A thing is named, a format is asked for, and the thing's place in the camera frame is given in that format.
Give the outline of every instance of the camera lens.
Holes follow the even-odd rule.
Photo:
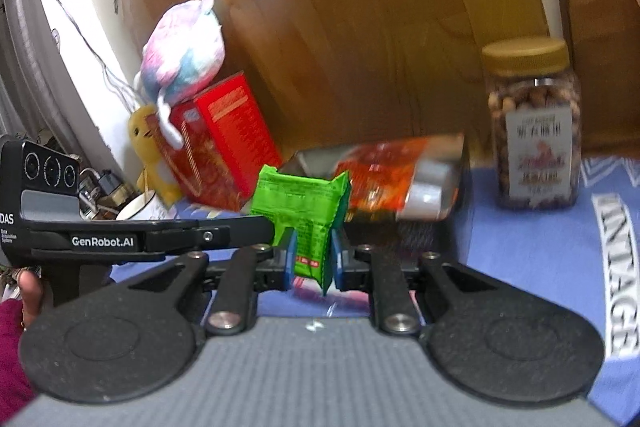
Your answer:
[[[38,155],[34,152],[30,152],[24,159],[24,173],[27,175],[28,179],[34,180],[38,176],[39,172],[40,160],[38,160]]]
[[[72,165],[67,165],[65,167],[64,179],[65,179],[65,185],[69,188],[73,187],[74,184],[76,183],[76,170],[73,168]]]
[[[49,187],[57,187],[60,183],[60,162],[52,156],[44,162],[44,181]]]

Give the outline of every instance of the plush toy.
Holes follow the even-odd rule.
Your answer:
[[[174,149],[180,132],[169,122],[171,108],[207,87],[225,59],[220,23],[213,0],[187,1],[169,8],[143,48],[134,80],[158,108],[160,131]]]
[[[182,192],[171,171],[164,163],[156,141],[146,123],[146,117],[155,112],[156,108],[153,105],[145,105],[129,118],[129,139],[144,166],[136,185],[144,192],[146,171],[146,185],[155,190],[162,202],[170,207],[182,198]]]

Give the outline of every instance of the white cup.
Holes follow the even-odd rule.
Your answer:
[[[140,194],[135,200],[125,206],[116,220],[135,219],[137,221],[154,221],[156,219],[174,219],[175,207],[167,209],[154,190]]]

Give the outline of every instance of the red gift box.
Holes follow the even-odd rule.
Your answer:
[[[238,73],[176,105],[169,120],[184,146],[173,149],[156,115],[147,117],[158,148],[191,201],[238,211],[251,198],[263,165],[282,159],[244,73]]]

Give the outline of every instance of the gray curtain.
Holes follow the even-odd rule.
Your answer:
[[[41,1],[2,2],[0,124],[11,134],[22,127],[32,139],[48,128],[65,152],[120,171],[66,70]]]

